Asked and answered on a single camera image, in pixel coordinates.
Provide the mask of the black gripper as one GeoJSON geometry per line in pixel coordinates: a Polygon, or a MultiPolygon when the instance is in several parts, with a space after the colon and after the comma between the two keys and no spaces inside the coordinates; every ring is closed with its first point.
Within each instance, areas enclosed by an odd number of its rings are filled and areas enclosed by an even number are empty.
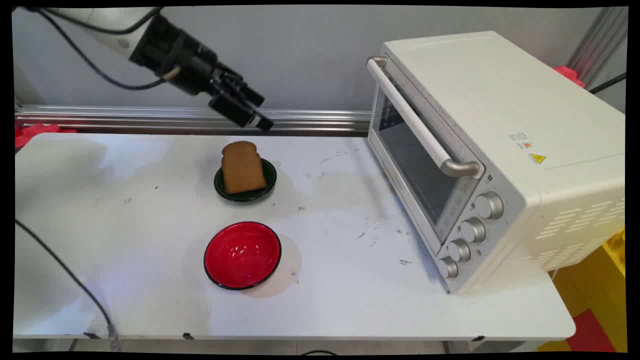
{"type": "Polygon", "coordinates": [[[162,14],[151,18],[129,60],[158,77],[179,68],[169,84],[189,94],[213,95],[208,105],[241,128],[269,132],[274,122],[254,109],[265,98],[254,91],[243,77],[218,60],[217,54],[185,30],[176,27],[162,14]],[[219,92],[217,89],[230,91],[219,92]]]}

